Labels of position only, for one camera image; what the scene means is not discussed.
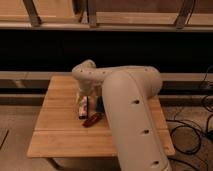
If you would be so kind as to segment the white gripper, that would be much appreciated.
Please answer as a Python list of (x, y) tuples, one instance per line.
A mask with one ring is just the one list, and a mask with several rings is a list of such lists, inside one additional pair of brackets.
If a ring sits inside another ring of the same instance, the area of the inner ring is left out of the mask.
[(83, 89), (79, 90), (79, 94), (76, 96), (76, 110), (77, 114), (81, 113), (81, 101), (82, 97), (81, 96), (88, 96), (88, 115), (90, 115), (94, 111), (94, 98), (91, 96), (96, 96), (97, 95), (97, 87), (86, 87)]

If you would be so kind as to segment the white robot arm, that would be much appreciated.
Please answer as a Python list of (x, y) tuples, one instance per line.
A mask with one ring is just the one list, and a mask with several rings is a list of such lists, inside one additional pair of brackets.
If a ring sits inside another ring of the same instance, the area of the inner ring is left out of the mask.
[(79, 94), (102, 89), (106, 117), (121, 171), (172, 171), (148, 100), (162, 87), (159, 71), (151, 66), (98, 68), (86, 60), (72, 69)]

